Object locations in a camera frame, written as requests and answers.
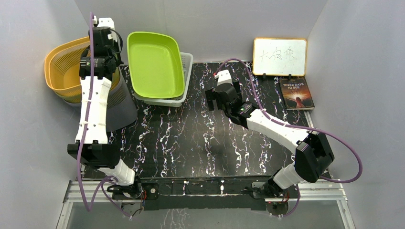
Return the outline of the olive green mesh basket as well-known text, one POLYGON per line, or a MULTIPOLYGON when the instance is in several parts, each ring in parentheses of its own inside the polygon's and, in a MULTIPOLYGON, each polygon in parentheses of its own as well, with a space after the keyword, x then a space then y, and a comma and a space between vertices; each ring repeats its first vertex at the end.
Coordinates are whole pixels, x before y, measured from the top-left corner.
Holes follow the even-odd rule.
MULTIPOLYGON (((115 73, 113 74, 113 81, 111 83, 110 92, 112 92, 118 85, 120 81, 120 71, 117 68, 115 73)), ((79 103, 82 101, 82 87, 79 83, 78 85, 74 86, 73 88, 67 89, 67 91, 54 91, 60 98, 64 99, 66 102, 69 103, 79 103)))

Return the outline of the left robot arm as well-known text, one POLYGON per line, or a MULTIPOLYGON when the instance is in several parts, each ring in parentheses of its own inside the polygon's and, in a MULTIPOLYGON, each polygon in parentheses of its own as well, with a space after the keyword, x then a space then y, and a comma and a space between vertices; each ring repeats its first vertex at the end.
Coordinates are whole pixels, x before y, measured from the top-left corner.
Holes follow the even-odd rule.
POLYGON ((81 118, 75 143, 67 146, 77 162, 102 171, 116 182, 111 192, 139 198, 143 191, 136 172, 117 154, 119 147, 109 144, 106 131, 107 101, 116 68, 122 63, 122 42, 112 36, 110 27, 93 27, 90 44, 81 54, 79 77, 82 87, 81 118))

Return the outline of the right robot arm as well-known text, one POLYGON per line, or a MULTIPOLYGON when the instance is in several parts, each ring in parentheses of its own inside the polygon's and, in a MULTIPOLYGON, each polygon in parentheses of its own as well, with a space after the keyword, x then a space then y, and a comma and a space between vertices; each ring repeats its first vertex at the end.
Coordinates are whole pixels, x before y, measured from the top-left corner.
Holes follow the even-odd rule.
POLYGON ((205 91, 207 106, 223 111, 232 123, 257 131, 275 140, 294 156, 295 161, 279 169, 264 184, 248 190, 255 198, 280 198, 288 188, 301 181, 315 183, 335 157, 324 133, 294 128, 289 124, 261 111, 257 104, 244 102, 238 82, 223 83, 205 91))

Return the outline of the orange mesh basket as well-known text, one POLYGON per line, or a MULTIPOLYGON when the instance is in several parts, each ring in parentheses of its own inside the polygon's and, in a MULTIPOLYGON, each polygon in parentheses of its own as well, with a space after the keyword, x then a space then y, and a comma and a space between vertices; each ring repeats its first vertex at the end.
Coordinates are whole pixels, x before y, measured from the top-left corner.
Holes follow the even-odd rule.
POLYGON ((80 83, 80 57, 89 44, 89 38, 83 37, 60 45, 48 53, 44 60, 44 76, 50 89, 65 92, 80 83))

